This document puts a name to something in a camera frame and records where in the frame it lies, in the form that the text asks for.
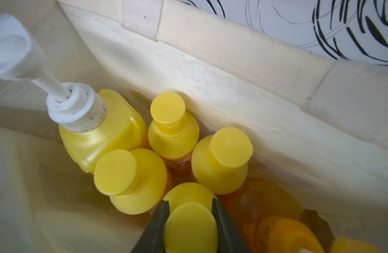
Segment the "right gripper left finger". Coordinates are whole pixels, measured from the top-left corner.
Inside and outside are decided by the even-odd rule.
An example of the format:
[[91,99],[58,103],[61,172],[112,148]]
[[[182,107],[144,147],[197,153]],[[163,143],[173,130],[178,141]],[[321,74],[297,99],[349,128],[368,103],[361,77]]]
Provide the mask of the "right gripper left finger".
[[131,253],[165,253],[163,234],[169,215],[169,202],[162,200]]

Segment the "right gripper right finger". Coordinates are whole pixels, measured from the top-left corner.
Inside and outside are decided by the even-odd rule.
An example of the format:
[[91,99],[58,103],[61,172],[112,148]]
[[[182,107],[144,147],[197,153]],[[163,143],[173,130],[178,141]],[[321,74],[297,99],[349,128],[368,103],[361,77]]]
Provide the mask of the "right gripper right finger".
[[218,253],[251,253],[224,203],[218,198],[212,200],[212,215],[218,229]]

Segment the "yellow pump dish soap bottle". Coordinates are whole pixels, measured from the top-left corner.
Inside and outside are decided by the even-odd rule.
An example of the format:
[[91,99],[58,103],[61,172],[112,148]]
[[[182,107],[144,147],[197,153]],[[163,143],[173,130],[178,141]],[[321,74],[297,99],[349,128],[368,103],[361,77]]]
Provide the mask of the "yellow pump dish soap bottle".
[[48,115],[58,124],[66,151],[84,172],[93,174],[98,159],[110,151],[149,147],[144,119],[118,92],[61,83],[45,64],[28,29],[12,15],[0,15],[0,79],[29,80],[47,93]]

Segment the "canvas starry night tote bag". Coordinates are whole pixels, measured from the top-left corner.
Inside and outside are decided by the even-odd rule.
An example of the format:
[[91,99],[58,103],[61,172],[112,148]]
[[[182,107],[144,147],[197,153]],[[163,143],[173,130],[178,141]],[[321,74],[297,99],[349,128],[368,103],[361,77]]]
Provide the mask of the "canvas starry night tote bag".
[[[1,14],[59,81],[115,90],[147,122],[178,92],[202,136],[241,129],[252,176],[388,253],[388,1],[0,1]],[[46,97],[0,80],[0,253],[129,252],[149,215],[94,188]]]

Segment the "tall orange dish soap bottle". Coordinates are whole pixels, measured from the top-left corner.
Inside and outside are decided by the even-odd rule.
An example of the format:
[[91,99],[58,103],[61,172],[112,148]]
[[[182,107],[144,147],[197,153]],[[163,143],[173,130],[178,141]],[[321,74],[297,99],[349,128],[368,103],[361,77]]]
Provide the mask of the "tall orange dish soap bottle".
[[220,197],[254,253],[379,253],[366,242],[335,238],[314,210],[303,209],[286,190],[250,177]]

